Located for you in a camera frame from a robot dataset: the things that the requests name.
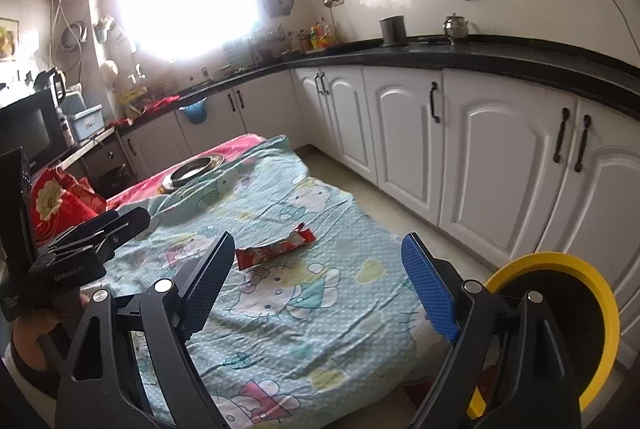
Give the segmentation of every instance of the pink blanket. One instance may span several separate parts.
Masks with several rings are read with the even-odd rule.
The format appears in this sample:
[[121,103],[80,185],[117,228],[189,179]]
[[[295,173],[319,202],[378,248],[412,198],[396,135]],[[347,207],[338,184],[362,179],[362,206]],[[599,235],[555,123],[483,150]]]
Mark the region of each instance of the pink blanket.
[[[225,162],[229,162],[230,160],[239,157],[243,152],[247,151],[253,146],[257,146],[258,144],[260,144],[260,142],[263,141],[264,139],[261,136],[254,135],[253,133],[247,133],[246,135],[237,136],[236,138],[227,140],[219,146],[215,146],[215,148],[207,149],[207,151],[203,151],[196,156],[192,156],[188,160],[193,160],[194,158],[197,158],[199,156],[206,156],[212,153],[220,153],[221,155],[224,155]],[[135,184],[134,186],[131,186],[128,189],[124,190],[122,193],[109,198],[109,200],[107,200],[108,208],[115,209],[124,204],[137,202],[151,196],[159,195],[159,188],[162,184],[162,180],[164,180],[164,177],[174,171],[180,165],[184,164],[184,162],[186,162],[186,160],[183,160],[179,164],[165,169],[164,171],[160,171],[158,174],[147,178],[145,181]]]

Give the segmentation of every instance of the white cabinet door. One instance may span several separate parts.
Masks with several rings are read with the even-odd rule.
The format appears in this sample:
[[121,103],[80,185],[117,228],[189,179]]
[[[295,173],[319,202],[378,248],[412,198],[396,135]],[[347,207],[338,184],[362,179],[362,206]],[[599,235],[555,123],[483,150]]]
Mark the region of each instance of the white cabinet door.
[[184,138],[193,154],[215,148],[246,133],[240,107],[231,90],[208,96],[206,106],[207,118],[200,124],[192,124],[184,112],[176,110]]
[[164,114],[124,136],[140,180],[191,157],[175,112]]
[[293,149],[306,144],[289,70],[242,83],[233,93],[248,133],[287,135]]
[[[446,117],[442,73],[364,67],[378,186],[422,218],[438,224]],[[439,123],[432,117],[430,91]]]
[[292,70],[291,75],[300,105],[306,138],[320,151],[336,157],[331,119],[324,93],[322,93],[318,81],[319,71],[315,68],[297,68]]
[[320,89],[326,91],[338,159],[373,182],[376,164],[369,108],[360,66],[327,67],[320,70]]
[[[585,116],[591,123],[577,172]],[[538,250],[591,263],[622,307],[640,287],[640,124],[584,99],[575,122],[569,167]]]
[[[500,267],[536,248],[564,168],[577,98],[500,76],[444,70],[440,227]],[[562,110],[570,118],[557,163]]]

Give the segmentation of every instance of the wall fan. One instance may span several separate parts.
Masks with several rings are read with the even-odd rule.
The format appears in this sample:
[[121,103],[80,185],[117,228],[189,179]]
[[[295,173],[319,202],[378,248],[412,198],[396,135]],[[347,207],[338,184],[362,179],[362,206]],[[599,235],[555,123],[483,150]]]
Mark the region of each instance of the wall fan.
[[262,6],[270,18],[281,18],[291,14],[295,0],[262,0]]

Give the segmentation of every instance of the human hand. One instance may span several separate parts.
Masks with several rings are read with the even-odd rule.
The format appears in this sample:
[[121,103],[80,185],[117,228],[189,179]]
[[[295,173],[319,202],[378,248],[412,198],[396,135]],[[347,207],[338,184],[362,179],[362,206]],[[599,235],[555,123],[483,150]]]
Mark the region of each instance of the human hand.
[[[89,298],[80,294],[80,304],[86,308]],[[23,362],[36,371],[47,370],[47,359],[38,344],[38,337],[53,330],[65,319],[65,314],[46,308],[36,308],[12,324],[14,346]]]

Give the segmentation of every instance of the metal plate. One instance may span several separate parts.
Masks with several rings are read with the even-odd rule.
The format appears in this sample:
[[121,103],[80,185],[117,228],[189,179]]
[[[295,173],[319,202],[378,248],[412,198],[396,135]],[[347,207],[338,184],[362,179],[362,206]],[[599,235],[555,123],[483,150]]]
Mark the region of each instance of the metal plate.
[[220,153],[190,160],[165,176],[164,180],[162,180],[162,187],[167,191],[175,191],[207,171],[218,168],[224,161],[225,157]]

